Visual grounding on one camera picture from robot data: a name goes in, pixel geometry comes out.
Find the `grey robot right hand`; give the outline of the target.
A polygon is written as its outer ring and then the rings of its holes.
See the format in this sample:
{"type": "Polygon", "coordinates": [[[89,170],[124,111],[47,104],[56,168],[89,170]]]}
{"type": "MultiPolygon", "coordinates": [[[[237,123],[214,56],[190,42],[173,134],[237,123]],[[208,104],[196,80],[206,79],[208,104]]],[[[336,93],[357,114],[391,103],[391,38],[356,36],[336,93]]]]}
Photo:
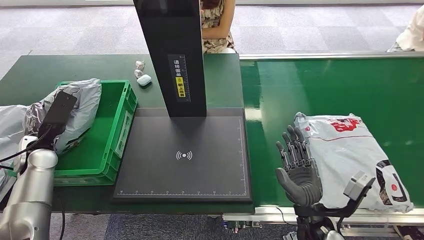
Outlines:
{"type": "Polygon", "coordinates": [[[282,133],[285,146],[276,142],[282,167],[275,170],[287,198],[299,206],[311,206],[320,201],[323,188],[315,159],[299,127],[288,125],[282,133]]]}

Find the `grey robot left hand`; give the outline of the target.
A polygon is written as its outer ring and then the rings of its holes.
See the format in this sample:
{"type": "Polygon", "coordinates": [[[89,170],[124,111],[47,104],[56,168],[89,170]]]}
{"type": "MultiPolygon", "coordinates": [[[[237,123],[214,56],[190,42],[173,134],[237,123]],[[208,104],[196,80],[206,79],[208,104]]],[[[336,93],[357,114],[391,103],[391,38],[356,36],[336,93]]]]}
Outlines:
{"type": "Polygon", "coordinates": [[[38,132],[46,115],[44,103],[42,101],[31,104],[27,107],[23,120],[24,137],[19,142],[18,152],[23,152],[14,158],[13,170],[17,173],[24,169],[27,161],[27,154],[31,151],[31,146],[39,139],[38,132]]]}

